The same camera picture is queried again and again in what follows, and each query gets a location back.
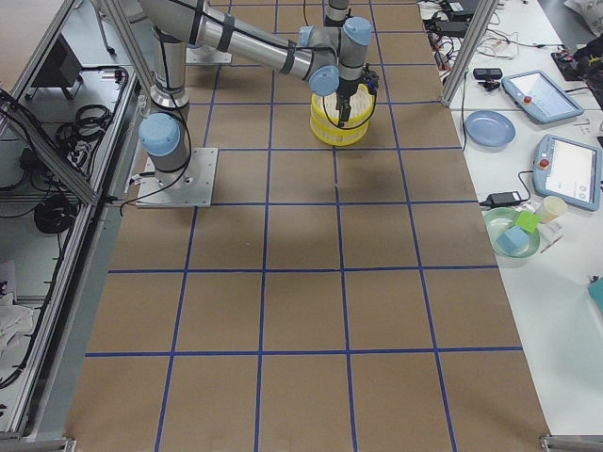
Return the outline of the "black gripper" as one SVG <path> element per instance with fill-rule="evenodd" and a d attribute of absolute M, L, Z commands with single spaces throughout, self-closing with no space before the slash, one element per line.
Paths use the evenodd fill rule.
<path fill-rule="evenodd" d="M 369 92 L 365 79 L 354 81 L 341 79 L 336 91 L 336 108 L 339 111 L 338 125 L 344 126 L 352 109 L 368 109 L 372 104 L 372 94 Z"/>

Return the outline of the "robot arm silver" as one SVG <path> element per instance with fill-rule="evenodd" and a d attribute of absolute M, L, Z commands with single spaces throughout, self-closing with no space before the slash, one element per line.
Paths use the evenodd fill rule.
<path fill-rule="evenodd" d="M 253 25 L 211 8 L 203 1 L 142 1 L 158 31 L 191 46 L 207 44 L 295 76 L 317 96 L 336 95 L 337 125 L 350 118 L 350 98 L 360 85 L 371 95 L 378 76 L 366 63 L 371 25 L 349 15 L 347 1 L 330 1 L 323 27 L 306 26 L 299 41 L 284 41 Z"/>
<path fill-rule="evenodd" d="M 341 27 L 349 17 L 348 0 L 329 0 L 324 16 L 324 25 L 327 27 Z"/>

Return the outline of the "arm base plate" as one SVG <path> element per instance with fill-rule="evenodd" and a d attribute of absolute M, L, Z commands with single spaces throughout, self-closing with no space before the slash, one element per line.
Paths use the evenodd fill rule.
<path fill-rule="evenodd" d="M 141 179 L 136 206 L 141 208 L 210 207 L 218 156 L 217 148 L 194 148 L 184 176 L 169 188 L 167 186 L 178 177 L 178 173 L 157 172 L 152 159 L 148 157 L 145 171 L 150 171 L 153 175 Z"/>
<path fill-rule="evenodd" d="M 210 46 L 187 48 L 186 63 L 188 66 L 224 66 L 232 64 L 232 55 L 218 51 Z"/>

